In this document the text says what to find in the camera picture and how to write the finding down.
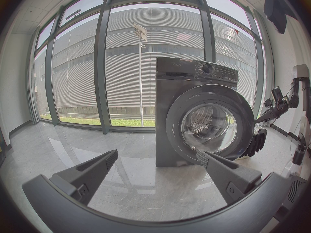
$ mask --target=building facade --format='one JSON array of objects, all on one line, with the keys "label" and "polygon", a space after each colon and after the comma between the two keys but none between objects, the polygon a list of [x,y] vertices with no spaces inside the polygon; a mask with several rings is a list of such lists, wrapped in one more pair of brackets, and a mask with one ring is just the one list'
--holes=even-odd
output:
[{"label": "building facade", "polygon": [[[59,117],[99,119],[94,89],[94,42],[98,15],[84,19],[56,37],[52,87]],[[162,7],[111,10],[105,54],[106,90],[111,119],[140,119],[139,38],[133,23],[147,29],[142,48],[144,119],[155,119],[156,57],[204,60],[200,13]],[[239,72],[237,91],[250,106],[256,92],[257,58],[252,37],[212,19],[216,63]],[[45,50],[35,59],[39,113],[49,113],[45,96]]]}]

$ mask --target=front-loading washing machine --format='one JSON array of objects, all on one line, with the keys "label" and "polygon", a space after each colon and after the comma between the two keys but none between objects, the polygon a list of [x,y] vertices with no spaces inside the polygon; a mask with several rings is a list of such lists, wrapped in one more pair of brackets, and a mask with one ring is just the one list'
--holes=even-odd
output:
[{"label": "front-loading washing machine", "polygon": [[237,90],[238,71],[157,57],[155,166],[200,165],[198,149],[234,160],[249,146],[254,115]]}]

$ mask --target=street lamp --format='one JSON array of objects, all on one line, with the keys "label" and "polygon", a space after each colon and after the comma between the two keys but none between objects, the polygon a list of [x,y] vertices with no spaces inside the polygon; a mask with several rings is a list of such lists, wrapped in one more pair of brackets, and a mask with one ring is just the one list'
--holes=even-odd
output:
[{"label": "street lamp", "polygon": [[142,47],[145,47],[142,45],[142,38],[147,41],[147,30],[142,27],[141,25],[138,25],[137,23],[134,23],[134,31],[135,34],[139,37],[139,87],[140,87],[140,120],[142,123],[142,127],[144,126],[144,118],[142,114]]}]

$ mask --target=floor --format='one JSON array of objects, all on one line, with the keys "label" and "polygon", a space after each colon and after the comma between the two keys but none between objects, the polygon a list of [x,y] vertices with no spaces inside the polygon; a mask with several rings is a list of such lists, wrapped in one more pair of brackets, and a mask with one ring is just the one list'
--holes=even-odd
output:
[{"label": "floor", "polygon": [[[272,128],[262,151],[237,163],[262,172],[281,173],[296,147],[291,138]],[[100,185],[89,207],[106,214],[142,221],[166,221],[206,214],[226,206],[201,166],[155,168],[155,135],[80,130],[40,122],[28,124],[11,136],[0,177],[12,198],[41,231],[51,232],[29,204],[21,185],[117,149],[119,158]],[[310,175],[305,156],[301,176]]]}]

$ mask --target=glass pane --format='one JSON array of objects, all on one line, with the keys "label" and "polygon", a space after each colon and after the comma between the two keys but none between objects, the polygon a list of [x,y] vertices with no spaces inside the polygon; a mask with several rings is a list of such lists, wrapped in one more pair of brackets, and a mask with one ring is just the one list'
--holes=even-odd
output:
[{"label": "glass pane", "polygon": [[216,63],[238,70],[237,91],[253,107],[257,57],[254,38],[233,23],[211,14],[215,34]]},{"label": "glass pane", "polygon": [[[169,4],[139,4],[111,10],[105,68],[113,126],[141,126],[139,38],[134,22],[147,29],[147,42],[142,40],[143,117],[144,126],[155,126],[156,57],[204,60],[201,16],[197,9]],[[123,107],[126,113],[119,112]]]},{"label": "glass pane", "polygon": [[60,33],[52,57],[52,83],[60,121],[100,125],[94,88],[94,41],[99,14]]},{"label": "glass pane", "polygon": [[260,104],[260,108],[259,108],[259,113],[258,113],[258,117],[261,114],[262,111],[262,107],[263,107],[263,102],[265,101],[265,93],[266,93],[266,83],[267,83],[267,66],[266,66],[266,53],[265,53],[265,48],[262,45],[262,53],[263,53],[263,71],[264,71],[264,76],[263,76],[263,91],[262,91],[262,98],[261,98],[261,104]]},{"label": "glass pane", "polygon": [[80,0],[67,8],[63,15],[63,19],[60,26],[64,25],[66,22],[74,18],[75,15],[81,14],[91,8],[94,8],[103,3],[104,0]]},{"label": "glass pane", "polygon": [[51,30],[52,30],[52,26],[53,26],[53,23],[54,23],[54,20],[51,21],[46,27],[45,29],[42,30],[42,32],[39,34],[39,37],[38,37],[38,42],[37,42],[37,48],[38,49],[43,42],[45,42],[45,40],[47,38],[49,38],[50,36],[50,33],[51,33]]},{"label": "glass pane", "polygon": [[258,32],[259,32],[259,36],[260,36],[260,38],[262,39],[262,36],[261,36],[261,32],[260,32],[260,29],[259,29],[259,25],[258,25],[258,22],[257,22],[257,20],[254,18],[254,20],[255,20],[255,23],[256,23],[256,26],[257,26],[257,29],[258,29]]},{"label": "glass pane", "polygon": [[231,0],[206,0],[208,6],[220,10],[250,29],[245,10]]},{"label": "glass pane", "polygon": [[35,56],[35,73],[34,73],[34,87],[35,87],[35,96],[37,100],[39,114],[41,118],[50,119],[50,112],[46,110],[48,108],[48,101],[46,100],[46,92],[45,92],[45,54],[46,54],[45,46],[36,56]]}]

